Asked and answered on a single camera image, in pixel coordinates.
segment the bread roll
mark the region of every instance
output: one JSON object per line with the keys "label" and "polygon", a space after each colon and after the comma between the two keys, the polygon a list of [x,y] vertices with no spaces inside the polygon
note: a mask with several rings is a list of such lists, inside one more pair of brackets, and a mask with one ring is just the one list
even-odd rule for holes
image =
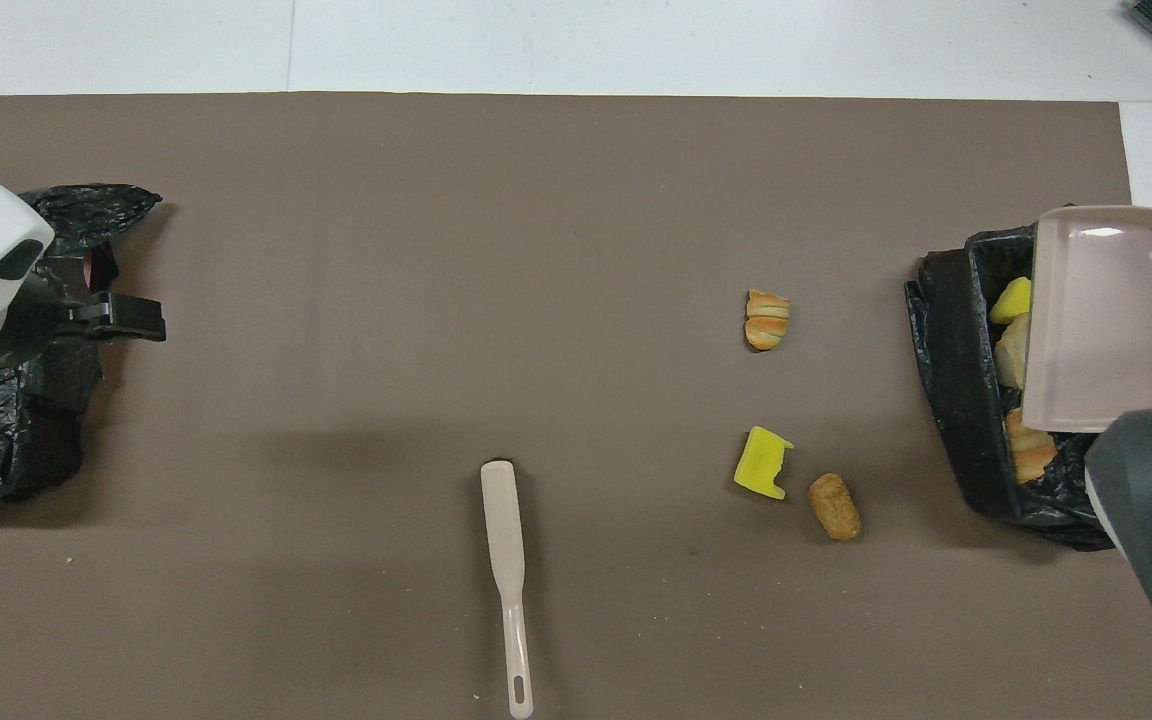
{"label": "bread roll", "polygon": [[1007,325],[993,347],[998,382],[1025,389],[1025,355],[1029,353],[1029,313],[1021,313]]}
{"label": "bread roll", "polygon": [[788,331],[790,301],[771,293],[751,290],[745,302],[745,341],[755,350],[771,350]]}
{"label": "bread roll", "polygon": [[824,532],[833,539],[849,541],[861,533],[861,513],[851,501],[847,483],[836,473],[824,473],[808,488],[808,501],[820,521]]}
{"label": "bread roll", "polygon": [[788,316],[790,316],[790,301],[766,291],[749,291],[749,301],[745,302],[746,318],[788,318]]}
{"label": "bread roll", "polygon": [[1043,430],[1020,424],[1020,407],[1007,414],[1007,442],[1011,446],[1011,464],[1020,484],[1037,480],[1046,473],[1048,462],[1056,456],[1056,441]]}

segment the yellow sponge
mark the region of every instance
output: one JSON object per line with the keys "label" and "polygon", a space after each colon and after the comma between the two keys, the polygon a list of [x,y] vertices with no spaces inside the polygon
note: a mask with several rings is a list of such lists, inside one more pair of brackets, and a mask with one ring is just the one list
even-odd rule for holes
{"label": "yellow sponge", "polygon": [[794,450],[794,445],[787,439],[773,433],[772,430],[755,425],[745,440],[745,452],[741,453],[736,464],[736,484],[750,488],[759,495],[774,500],[785,500],[785,491],[772,480],[785,465],[785,452]]}
{"label": "yellow sponge", "polygon": [[990,309],[990,323],[1006,325],[1021,314],[1028,313],[1034,296],[1034,285],[1029,278],[1016,278],[1007,283],[998,302]]}

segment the croissant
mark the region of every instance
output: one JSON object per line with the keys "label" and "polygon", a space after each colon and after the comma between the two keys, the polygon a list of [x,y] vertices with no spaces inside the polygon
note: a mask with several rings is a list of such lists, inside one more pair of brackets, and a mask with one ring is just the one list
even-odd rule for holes
{"label": "croissant", "polygon": [[745,341],[755,350],[771,350],[790,327],[790,301],[760,290],[750,290],[745,302]]}

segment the pink object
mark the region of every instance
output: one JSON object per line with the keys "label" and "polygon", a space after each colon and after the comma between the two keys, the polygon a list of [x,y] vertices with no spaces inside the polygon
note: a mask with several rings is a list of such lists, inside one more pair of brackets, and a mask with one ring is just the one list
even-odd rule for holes
{"label": "pink object", "polygon": [[1152,407],[1152,209],[1038,219],[1024,424],[1101,432]]}

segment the food scrap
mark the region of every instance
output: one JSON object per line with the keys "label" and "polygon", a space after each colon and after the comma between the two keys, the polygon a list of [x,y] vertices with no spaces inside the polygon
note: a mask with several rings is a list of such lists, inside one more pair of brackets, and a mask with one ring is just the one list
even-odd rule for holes
{"label": "food scrap", "polygon": [[786,450],[794,450],[790,441],[773,433],[772,430],[755,425],[745,439],[745,450],[741,453],[740,462],[736,464],[736,484],[759,495],[785,500],[785,491],[773,480],[785,467]]}
{"label": "food scrap", "polygon": [[1002,331],[993,346],[993,364],[998,381],[1007,387],[1025,389],[1025,355],[1029,353],[1029,313],[1021,313]]}
{"label": "food scrap", "polygon": [[1016,278],[1007,283],[998,302],[990,309],[990,323],[1006,325],[1021,314],[1028,313],[1033,302],[1034,285],[1029,278]]}
{"label": "food scrap", "polygon": [[812,486],[808,487],[808,501],[812,511],[820,521],[824,532],[833,539],[850,541],[861,533],[861,513],[851,501],[851,492],[840,475],[820,475]]}
{"label": "food scrap", "polygon": [[790,325],[790,301],[772,293],[750,290],[745,302],[745,341],[755,350],[771,350]]}
{"label": "food scrap", "polygon": [[1011,464],[1016,468],[1016,483],[1025,484],[1043,477],[1048,462],[1056,456],[1056,441],[1043,430],[1020,424],[1020,407],[1007,414],[1007,441],[1011,446]]}

